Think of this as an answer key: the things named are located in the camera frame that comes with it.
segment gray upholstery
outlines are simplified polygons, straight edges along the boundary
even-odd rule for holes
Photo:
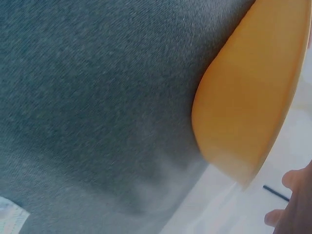
[[[22,234],[157,234],[207,163],[200,78],[253,0],[1,0],[0,195]]]

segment white floor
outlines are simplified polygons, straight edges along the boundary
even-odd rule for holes
[[[312,50],[308,51],[295,98],[280,134],[259,174],[242,192],[230,178],[209,166],[161,234],[271,234],[265,213],[287,202],[265,191],[269,185],[290,197],[283,174],[312,160]]]

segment gray cushion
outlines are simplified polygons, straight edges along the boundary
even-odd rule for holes
[[[207,163],[201,76],[253,0],[1,0],[0,195],[22,234],[157,234]]]

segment orange plastic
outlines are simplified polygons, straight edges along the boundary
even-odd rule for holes
[[[289,109],[312,0],[257,0],[204,74],[192,110],[203,156],[242,185],[265,161]]]

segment fabric tag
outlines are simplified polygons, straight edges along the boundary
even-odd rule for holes
[[[29,213],[0,196],[0,234],[18,234]]]

